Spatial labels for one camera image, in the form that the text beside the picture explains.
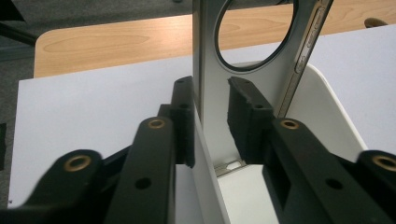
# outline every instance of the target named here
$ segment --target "gray floor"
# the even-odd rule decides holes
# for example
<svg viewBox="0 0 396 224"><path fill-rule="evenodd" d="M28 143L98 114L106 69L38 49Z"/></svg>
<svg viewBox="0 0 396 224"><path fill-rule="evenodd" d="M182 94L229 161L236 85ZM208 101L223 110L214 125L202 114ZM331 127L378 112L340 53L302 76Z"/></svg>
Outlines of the gray floor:
<svg viewBox="0 0 396 224"><path fill-rule="evenodd" d="M136 21L158 17L190 14L192 0L175 3L172 0L13 0L26 22L7 21L5 24L34 35L59 28ZM275 5L280 0L245 0L235 7ZM0 36L0 58L5 49L25 47L23 44ZM34 56L0 61L0 123L7 124L7 151L5 170L0 171L0 208L7 206L13 135L20 80L33 77Z"/></svg>

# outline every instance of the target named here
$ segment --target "wooden table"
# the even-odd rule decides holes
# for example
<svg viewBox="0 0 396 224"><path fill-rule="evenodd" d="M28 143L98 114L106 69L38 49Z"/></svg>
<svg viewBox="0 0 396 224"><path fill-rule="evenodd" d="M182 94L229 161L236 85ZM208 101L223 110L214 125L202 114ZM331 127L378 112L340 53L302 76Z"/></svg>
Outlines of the wooden table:
<svg viewBox="0 0 396 224"><path fill-rule="evenodd" d="M281 41L292 5L227 12L220 31L222 49ZM396 23L396 0L334 0L321 34L364 29L378 18ZM258 29L263 20L265 29ZM191 15L76 27L47 32L35 47L34 77L141 63L192 54Z"/></svg>

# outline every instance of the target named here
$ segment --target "mounting hole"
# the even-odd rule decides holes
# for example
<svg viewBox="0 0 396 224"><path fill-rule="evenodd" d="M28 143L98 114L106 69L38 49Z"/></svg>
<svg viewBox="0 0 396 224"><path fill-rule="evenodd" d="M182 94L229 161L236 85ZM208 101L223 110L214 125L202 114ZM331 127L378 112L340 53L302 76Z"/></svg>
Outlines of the mounting hole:
<svg viewBox="0 0 396 224"><path fill-rule="evenodd" d="M75 172L84 169L91 163L91 157L85 155L77 155L64 163L64 169L67 172Z"/></svg>
<svg viewBox="0 0 396 224"><path fill-rule="evenodd" d="M296 121L285 119L280 122L280 124L287 129L298 129L299 124Z"/></svg>
<svg viewBox="0 0 396 224"><path fill-rule="evenodd" d="M165 126L165 121L161 119L154 119L148 123L148 126L150 127L150 129L160 129Z"/></svg>
<svg viewBox="0 0 396 224"><path fill-rule="evenodd" d="M366 26L366 28L373 28L373 27L384 26L384 25L388 25L388 24L384 21L381 21L380 19L377 19L377 18L368 18L364 21L364 26Z"/></svg>
<svg viewBox="0 0 396 224"><path fill-rule="evenodd" d="M147 189L148 187L151 186L151 180L149 178L141 178L136 180L134 183L134 186L137 189Z"/></svg>
<svg viewBox="0 0 396 224"><path fill-rule="evenodd" d="M326 184L332 189L342 189L344 187L340 181L332 178L326 179Z"/></svg>
<svg viewBox="0 0 396 224"><path fill-rule="evenodd" d="M374 156L373 162L383 169L396 172L396 160L387 156Z"/></svg>
<svg viewBox="0 0 396 224"><path fill-rule="evenodd" d="M180 108L182 108L182 109L187 109L187 108L189 108L189 105L181 104L181 105L179 105L178 107L180 107Z"/></svg>

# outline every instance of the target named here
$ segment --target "brass insert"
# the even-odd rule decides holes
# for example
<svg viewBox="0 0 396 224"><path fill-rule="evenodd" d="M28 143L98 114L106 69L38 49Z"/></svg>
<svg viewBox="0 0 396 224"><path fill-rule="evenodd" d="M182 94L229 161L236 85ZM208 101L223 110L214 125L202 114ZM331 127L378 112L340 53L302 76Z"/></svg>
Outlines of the brass insert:
<svg viewBox="0 0 396 224"><path fill-rule="evenodd" d="M387 156L374 156L373 162L386 170L396 172L396 160Z"/></svg>
<svg viewBox="0 0 396 224"><path fill-rule="evenodd" d="M91 157L85 155L77 155L70 158L64 163L64 169L67 172L75 172L84 169L91 163Z"/></svg>
<svg viewBox="0 0 396 224"><path fill-rule="evenodd" d="M148 126L150 129L161 129L163 126L165 126L165 121L161 119L154 119L148 123Z"/></svg>
<svg viewBox="0 0 396 224"><path fill-rule="evenodd" d="M290 119L284 119L280 122L280 124L287 129L298 129L299 124L296 121L290 120Z"/></svg>

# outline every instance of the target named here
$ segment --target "white surface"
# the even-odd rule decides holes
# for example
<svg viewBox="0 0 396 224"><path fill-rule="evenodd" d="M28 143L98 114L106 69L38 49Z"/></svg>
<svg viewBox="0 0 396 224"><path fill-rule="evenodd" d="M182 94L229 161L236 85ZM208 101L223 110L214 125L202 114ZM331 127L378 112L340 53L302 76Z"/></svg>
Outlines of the white surface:
<svg viewBox="0 0 396 224"><path fill-rule="evenodd" d="M231 223L278 223L262 178L262 166L250 165L219 178Z"/></svg>
<svg viewBox="0 0 396 224"><path fill-rule="evenodd" d="M66 152L88 148L105 158L131 145L139 123L156 116L160 104L170 103L176 79L191 74L190 66L174 71L179 63L191 60L156 62L161 72L141 63L21 81L9 207L21 205ZM176 221L229 223L211 161L199 157L207 154L202 137L196 130L194 169L177 166ZM202 183L195 184L196 178Z"/></svg>
<svg viewBox="0 0 396 224"><path fill-rule="evenodd" d="M396 153L394 36L395 25L321 36L309 61L325 75L367 147L392 153ZM225 54L230 63L251 62L272 47ZM71 148L96 149L106 157L130 145L140 120L155 116L159 104L169 103L173 81L190 75L191 69L191 57L182 57L21 81L12 206L26 199L50 161Z"/></svg>

